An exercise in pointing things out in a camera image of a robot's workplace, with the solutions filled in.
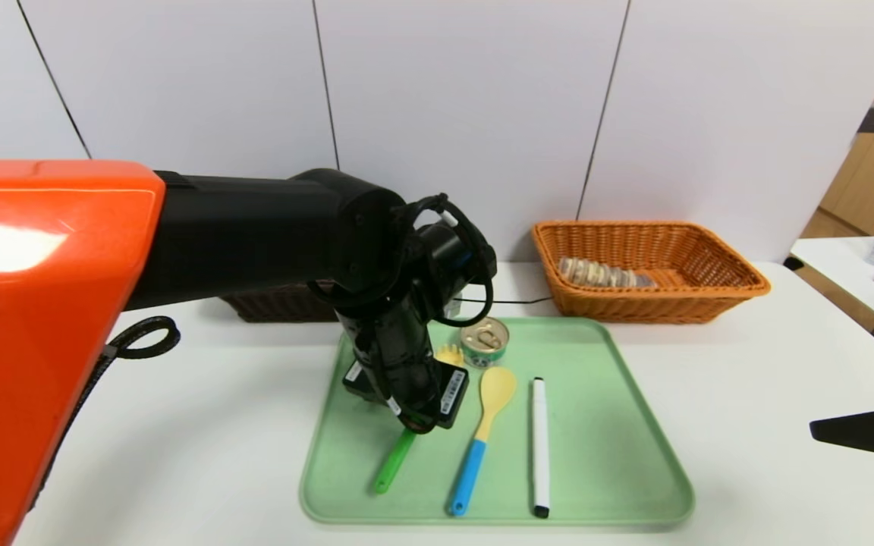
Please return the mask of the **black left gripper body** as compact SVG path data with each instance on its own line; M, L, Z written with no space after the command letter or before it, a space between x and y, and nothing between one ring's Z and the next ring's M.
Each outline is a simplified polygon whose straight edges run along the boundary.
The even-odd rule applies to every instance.
M378 394L373 390L371 381L357 360L347 367L342 384L346 391L357 395L362 400L385 406L391 410L404 428L409 429L409 431L431 431L434 428L449 429L454 425L459 408L464 402L464 395L470 381L469 374L466 369L441 362L435 357L431 357L429 363L436 370L439 387L437 388L437 397L427 401L420 409L401 405L391 398L385 400L385 398L378 397Z

